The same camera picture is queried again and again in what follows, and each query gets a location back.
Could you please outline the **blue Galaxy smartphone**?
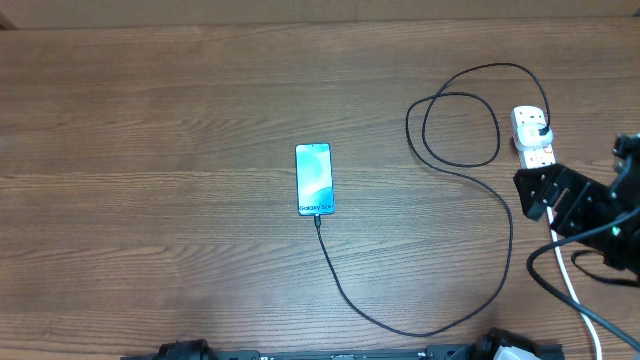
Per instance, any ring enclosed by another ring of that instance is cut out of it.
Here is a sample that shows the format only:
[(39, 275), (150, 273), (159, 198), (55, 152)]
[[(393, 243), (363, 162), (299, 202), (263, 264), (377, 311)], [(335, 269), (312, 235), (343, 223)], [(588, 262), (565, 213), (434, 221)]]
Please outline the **blue Galaxy smartphone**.
[(331, 147), (328, 143), (295, 147), (298, 213), (321, 216), (335, 212)]

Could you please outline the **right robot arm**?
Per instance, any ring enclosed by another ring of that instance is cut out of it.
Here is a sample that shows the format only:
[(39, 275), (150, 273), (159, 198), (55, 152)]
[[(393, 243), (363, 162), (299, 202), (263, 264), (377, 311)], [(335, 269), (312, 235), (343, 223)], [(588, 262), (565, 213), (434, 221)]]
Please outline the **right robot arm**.
[(617, 173), (609, 185), (565, 165), (521, 169), (514, 176), (524, 215), (539, 220), (549, 207), (551, 228), (568, 238), (603, 226), (579, 242), (597, 250), (617, 270), (639, 272), (639, 137), (619, 135), (612, 153)]

